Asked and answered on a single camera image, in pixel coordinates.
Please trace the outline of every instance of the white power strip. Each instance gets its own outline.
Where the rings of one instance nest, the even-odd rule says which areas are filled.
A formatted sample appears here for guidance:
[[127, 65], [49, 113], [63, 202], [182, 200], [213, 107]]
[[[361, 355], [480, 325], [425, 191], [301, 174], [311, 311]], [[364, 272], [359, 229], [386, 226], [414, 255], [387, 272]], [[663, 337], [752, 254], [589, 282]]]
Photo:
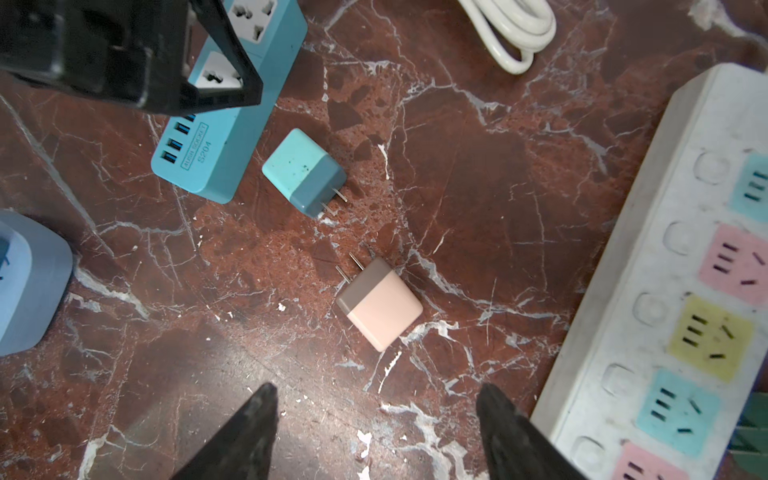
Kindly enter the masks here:
[[768, 350], [764, 154], [767, 76], [672, 96], [531, 417], [588, 478], [715, 476]]

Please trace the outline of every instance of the black plastic part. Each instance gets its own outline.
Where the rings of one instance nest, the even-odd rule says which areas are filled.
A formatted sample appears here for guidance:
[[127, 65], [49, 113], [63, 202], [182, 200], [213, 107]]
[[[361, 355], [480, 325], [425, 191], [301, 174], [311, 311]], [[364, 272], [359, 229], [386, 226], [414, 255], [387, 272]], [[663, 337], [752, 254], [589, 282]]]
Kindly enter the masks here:
[[491, 480], [586, 480], [495, 385], [477, 401]]
[[171, 480], [266, 480], [277, 419], [277, 387], [265, 383]]
[[[242, 88], [187, 80], [190, 12]], [[0, 0], [0, 68], [33, 87], [174, 116], [259, 104], [263, 90], [220, 0]]]

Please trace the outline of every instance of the blue power strip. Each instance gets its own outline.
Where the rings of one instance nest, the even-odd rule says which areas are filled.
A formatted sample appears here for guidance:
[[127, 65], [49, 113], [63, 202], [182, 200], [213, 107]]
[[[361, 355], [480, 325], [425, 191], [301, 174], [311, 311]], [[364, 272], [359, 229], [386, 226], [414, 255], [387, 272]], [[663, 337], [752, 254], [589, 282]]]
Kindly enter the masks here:
[[[235, 1], [226, 0], [224, 8], [231, 10]], [[258, 42], [240, 39], [264, 82], [261, 104], [172, 117], [152, 156], [158, 177], [220, 204], [234, 197], [306, 36], [306, 20], [296, 0], [270, 4], [271, 19]], [[220, 55], [220, 50], [208, 38], [190, 81], [200, 77], [212, 53]]]

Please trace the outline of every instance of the green object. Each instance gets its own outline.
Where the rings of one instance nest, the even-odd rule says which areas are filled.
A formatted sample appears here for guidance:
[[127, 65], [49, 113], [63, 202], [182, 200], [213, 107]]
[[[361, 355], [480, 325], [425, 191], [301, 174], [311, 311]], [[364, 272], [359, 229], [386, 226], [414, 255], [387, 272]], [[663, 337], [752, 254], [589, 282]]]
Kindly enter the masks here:
[[728, 451], [741, 468], [768, 480], [768, 393], [750, 395]]

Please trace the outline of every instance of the light blue object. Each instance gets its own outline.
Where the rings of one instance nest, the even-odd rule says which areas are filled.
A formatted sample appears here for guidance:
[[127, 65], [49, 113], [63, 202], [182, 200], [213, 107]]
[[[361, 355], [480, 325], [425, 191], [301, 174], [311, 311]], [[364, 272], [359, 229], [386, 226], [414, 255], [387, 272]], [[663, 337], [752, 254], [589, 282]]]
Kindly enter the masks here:
[[767, 189], [768, 156], [750, 154], [731, 194], [731, 210], [759, 222], [768, 222]]
[[72, 273], [72, 252], [59, 235], [0, 210], [0, 356], [35, 346], [53, 319]]
[[697, 457], [719, 410], [718, 397], [660, 369], [635, 425], [656, 440]]
[[261, 167], [302, 214], [316, 218], [346, 182], [346, 173], [311, 138], [294, 128]]
[[[226, 0], [224, 8], [229, 11], [233, 2]], [[220, 204], [232, 200], [296, 60], [306, 29], [296, 0], [278, 1], [259, 43], [242, 40], [264, 82], [261, 104], [172, 117], [152, 156], [152, 171], [208, 200]], [[219, 48], [208, 38], [190, 81], [200, 77], [212, 51], [219, 52]]]

